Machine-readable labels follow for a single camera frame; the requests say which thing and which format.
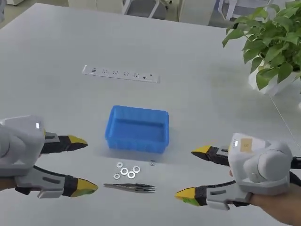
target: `tabletop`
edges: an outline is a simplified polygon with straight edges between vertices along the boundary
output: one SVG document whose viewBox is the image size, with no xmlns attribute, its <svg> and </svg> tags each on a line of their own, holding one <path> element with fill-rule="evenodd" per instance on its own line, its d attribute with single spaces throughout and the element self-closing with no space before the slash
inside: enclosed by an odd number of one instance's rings
<svg viewBox="0 0 301 226">
<path fill-rule="evenodd" d="M 85 149 L 42 156 L 37 165 L 99 185 L 94 194 L 73 199 L 1 192 L 3 225 L 278 225 L 259 208 L 221 211 L 174 198 L 183 188 L 231 180 L 228 168 L 190 151 L 228 145 L 234 132 L 283 140 L 293 154 L 300 152 L 270 97 L 249 87 L 243 40 L 223 49 L 224 36 L 220 28 L 43 4 L 2 28 L 0 118 L 40 115 L 47 131 L 84 138 Z M 160 83 L 87 76 L 81 73 L 84 65 L 148 71 Z M 168 111 L 166 151 L 109 150 L 104 133 L 114 105 Z M 119 161 L 141 172 L 118 182 L 154 185 L 156 193 L 102 187 L 116 182 Z"/>
</svg>

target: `tweezers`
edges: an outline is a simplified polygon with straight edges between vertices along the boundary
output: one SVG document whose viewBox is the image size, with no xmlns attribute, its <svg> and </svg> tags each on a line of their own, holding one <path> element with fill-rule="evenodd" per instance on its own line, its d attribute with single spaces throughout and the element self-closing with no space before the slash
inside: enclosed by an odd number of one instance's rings
<svg viewBox="0 0 301 226">
<path fill-rule="evenodd" d="M 155 186 L 145 185 L 145 184 L 103 184 L 105 187 L 116 188 L 120 190 L 125 190 L 129 192 L 136 193 L 153 193 L 155 192 Z"/>
</svg>

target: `blue plastic basket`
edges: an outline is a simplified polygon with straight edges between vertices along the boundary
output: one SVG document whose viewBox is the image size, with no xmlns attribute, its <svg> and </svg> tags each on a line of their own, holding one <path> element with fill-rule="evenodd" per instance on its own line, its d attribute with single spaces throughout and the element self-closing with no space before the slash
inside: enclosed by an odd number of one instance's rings
<svg viewBox="0 0 301 226">
<path fill-rule="evenodd" d="M 169 144 L 168 112 L 113 106 L 105 138 L 109 148 L 163 153 Z"/>
</svg>

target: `white flower pot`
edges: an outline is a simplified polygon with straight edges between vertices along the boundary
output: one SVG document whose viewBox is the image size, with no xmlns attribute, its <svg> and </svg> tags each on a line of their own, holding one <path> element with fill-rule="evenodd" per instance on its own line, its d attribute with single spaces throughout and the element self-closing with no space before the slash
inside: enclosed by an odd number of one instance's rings
<svg viewBox="0 0 301 226">
<path fill-rule="evenodd" d="M 258 87 L 257 87 L 257 83 L 256 83 L 256 75 L 257 75 L 258 71 L 259 70 L 257 68 L 254 72 L 252 72 L 249 75 L 249 84 L 252 86 L 253 89 L 256 89 L 259 92 L 261 92 L 265 95 L 270 95 L 270 96 L 274 96 L 275 94 L 282 91 L 285 87 L 287 87 L 289 84 L 291 84 L 293 81 L 295 81 L 296 78 L 299 75 L 299 73 L 293 72 L 286 79 L 281 81 L 280 83 L 277 82 L 278 81 L 278 75 L 276 75 L 269 81 L 269 84 L 266 87 L 259 90 Z"/>
</svg>

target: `power strip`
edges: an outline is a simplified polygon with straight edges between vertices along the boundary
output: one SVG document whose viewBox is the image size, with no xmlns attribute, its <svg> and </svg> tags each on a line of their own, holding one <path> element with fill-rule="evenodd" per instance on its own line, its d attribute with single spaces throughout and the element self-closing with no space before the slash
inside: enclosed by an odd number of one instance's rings
<svg viewBox="0 0 301 226">
<path fill-rule="evenodd" d="M 82 73 L 85 75 L 101 76 L 115 79 L 127 79 L 159 83 L 159 76 L 151 73 L 137 73 L 117 69 L 112 70 L 103 67 L 90 67 L 87 65 L 84 67 Z"/>
</svg>

